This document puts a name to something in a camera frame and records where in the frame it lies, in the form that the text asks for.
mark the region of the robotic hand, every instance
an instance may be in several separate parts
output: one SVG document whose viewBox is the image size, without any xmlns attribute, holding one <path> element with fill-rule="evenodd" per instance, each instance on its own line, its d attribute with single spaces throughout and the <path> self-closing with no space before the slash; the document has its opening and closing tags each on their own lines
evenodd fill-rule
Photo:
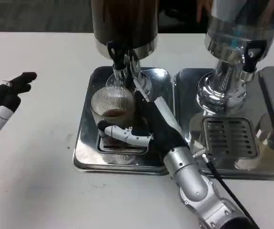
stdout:
<svg viewBox="0 0 274 229">
<path fill-rule="evenodd" d="M 0 130 L 11 118 L 21 103 L 18 94 L 28 92 L 31 83 L 37 77 L 36 73 L 23 73 L 10 81 L 0 84 Z"/>
<path fill-rule="evenodd" d="M 202 229 L 258 229 L 234 195 L 232 197 L 245 214 L 232 202 L 221 198 L 213 182 L 199 173 L 196 161 L 183 138 L 182 129 L 164 99 L 160 97 L 151 102 L 135 80 L 134 83 L 137 86 L 134 93 L 137 107 L 149 122 L 151 134 L 136 136 L 132 127 L 123 130 L 106 121 L 99 122 L 98 129 L 128 144 L 148 147 L 154 144 L 161 152 L 170 175 L 180 187 L 180 198 L 198 216 Z M 210 165 L 205 152 L 203 150 L 202 156 Z"/>
</svg>

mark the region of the metal base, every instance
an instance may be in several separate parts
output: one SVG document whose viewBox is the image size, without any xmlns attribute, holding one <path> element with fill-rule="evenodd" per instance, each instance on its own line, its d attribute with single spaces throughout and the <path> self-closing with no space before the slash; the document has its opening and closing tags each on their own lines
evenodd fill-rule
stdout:
<svg viewBox="0 0 274 229">
<path fill-rule="evenodd" d="M 204 111 L 197 101 L 197 87 L 201 78 L 212 72 L 213 69 L 183 69 L 174 79 L 175 114 L 183 129 L 185 139 L 190 145 L 192 153 L 196 153 L 205 147 L 206 137 L 204 134 L 204 118 L 226 118 L 224 115 L 211 115 Z M 255 127 L 263 114 L 267 113 L 267 107 L 258 83 L 258 75 L 246 86 L 248 96 L 242 108 L 228 115 L 232 118 L 247 118 L 256 136 Z M 224 178 L 232 179 L 262 179 L 274 180 L 274 150 L 254 138 L 255 147 L 258 151 L 255 157 L 246 157 L 246 154 L 229 154 L 232 156 L 215 155 L 214 163 L 219 173 Z M 201 158 L 197 159 L 200 169 L 211 175 Z"/>
<path fill-rule="evenodd" d="M 212 89 L 213 77 L 213 73 L 208 73 L 199 81 L 196 95 L 199 105 L 212 114 L 225 115 L 238 111 L 246 96 L 245 84 L 239 80 L 237 87 L 225 94 Z"/>
<path fill-rule="evenodd" d="M 143 73 L 151 81 L 151 100 L 162 96 L 173 110 L 173 91 L 168 72 L 159 68 L 142 68 Z M 97 68 L 90 77 L 83 113 L 81 117 L 78 138 L 74 149 L 74 165 L 83 171 L 130 173 L 145 175 L 164 175 L 167 170 L 159 153 L 151 148 L 136 152 L 130 148 L 104 149 L 101 138 L 90 111 L 90 101 L 93 94 L 104 87 L 113 74 L 111 67 Z"/>
</svg>

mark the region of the black tap handle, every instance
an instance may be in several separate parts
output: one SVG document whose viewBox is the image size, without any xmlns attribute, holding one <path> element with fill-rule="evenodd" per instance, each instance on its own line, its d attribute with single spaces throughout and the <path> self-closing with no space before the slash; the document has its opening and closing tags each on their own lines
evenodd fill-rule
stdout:
<svg viewBox="0 0 274 229">
<path fill-rule="evenodd" d="M 124 42 L 109 41 L 106 44 L 108 53 L 115 63 L 116 70 L 122 70 L 126 67 L 124 57 L 127 52 Z"/>
<path fill-rule="evenodd" d="M 259 41 L 249 41 L 247 42 L 245 52 L 244 52 L 244 61 L 243 61 L 243 71 L 247 73 L 253 73 L 256 71 L 256 65 L 262 58 L 266 50 L 267 42 L 266 40 Z M 260 51 L 255 56 L 250 56 L 249 51 L 251 49 L 259 49 Z"/>
</svg>

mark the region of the drip tray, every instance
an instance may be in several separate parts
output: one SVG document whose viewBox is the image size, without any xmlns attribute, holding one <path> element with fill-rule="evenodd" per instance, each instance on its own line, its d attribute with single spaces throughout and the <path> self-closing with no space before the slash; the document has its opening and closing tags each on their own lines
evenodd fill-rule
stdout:
<svg viewBox="0 0 274 229">
<path fill-rule="evenodd" d="M 195 154 L 207 147 L 223 178 L 274 180 L 274 149 L 259 139 L 263 129 L 258 124 L 268 113 L 259 75 L 247 84 L 246 99 L 240 110 L 212 115 L 196 99 L 198 82 L 212 71 L 183 69 L 174 78 L 175 117 L 191 152 Z M 200 170 L 211 176 L 204 161 L 197 158 L 197 162 Z"/>
<path fill-rule="evenodd" d="M 173 90 L 171 77 L 160 68 L 142 68 L 151 81 L 151 101 L 162 96 L 173 111 Z M 113 74 L 111 67 L 97 68 L 90 77 L 78 138 L 74 149 L 74 165 L 88 172 L 130 173 L 145 175 L 164 175 L 168 171 L 162 158 L 154 148 L 105 144 L 98 136 L 98 130 L 90 111 L 94 93 L 104 87 Z"/>
<path fill-rule="evenodd" d="M 205 117 L 203 125 L 206 145 L 213 159 L 251 159 L 258 156 L 248 119 Z"/>
</svg>

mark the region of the brown liquid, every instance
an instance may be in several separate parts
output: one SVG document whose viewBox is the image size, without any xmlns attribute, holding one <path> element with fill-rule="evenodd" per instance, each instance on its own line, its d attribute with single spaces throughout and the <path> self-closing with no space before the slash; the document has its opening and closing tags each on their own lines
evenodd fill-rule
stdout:
<svg viewBox="0 0 274 229">
<path fill-rule="evenodd" d="M 158 33 L 159 0 L 91 0 L 95 37 L 139 48 Z"/>
<path fill-rule="evenodd" d="M 110 110 L 106 111 L 103 113 L 103 117 L 108 117 L 108 118 L 115 118 L 124 115 L 126 112 L 125 111 L 120 111 L 120 110 Z"/>
</svg>

